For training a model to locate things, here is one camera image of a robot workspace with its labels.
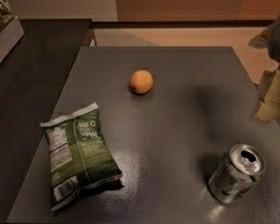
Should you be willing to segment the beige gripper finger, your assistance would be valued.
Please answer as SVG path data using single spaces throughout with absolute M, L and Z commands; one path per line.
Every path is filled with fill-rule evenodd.
M 259 83 L 259 94 L 253 118 L 270 122 L 280 115 L 280 68 L 265 70 Z

